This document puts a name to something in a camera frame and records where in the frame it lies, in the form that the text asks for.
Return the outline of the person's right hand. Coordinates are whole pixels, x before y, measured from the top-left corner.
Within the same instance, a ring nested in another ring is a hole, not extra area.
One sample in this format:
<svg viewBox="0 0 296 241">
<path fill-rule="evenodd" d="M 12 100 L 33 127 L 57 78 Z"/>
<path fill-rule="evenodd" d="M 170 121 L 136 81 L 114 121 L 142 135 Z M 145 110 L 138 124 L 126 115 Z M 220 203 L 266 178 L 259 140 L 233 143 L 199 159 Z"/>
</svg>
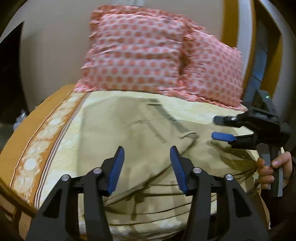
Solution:
<svg viewBox="0 0 296 241">
<path fill-rule="evenodd" d="M 258 182 L 262 189 L 267 189 L 274 182 L 273 173 L 276 169 L 283 170 L 283 187 L 287 186 L 292 176 L 292 156 L 290 152 L 284 152 L 271 162 L 271 166 L 266 166 L 262 158 L 257 159 Z"/>
</svg>

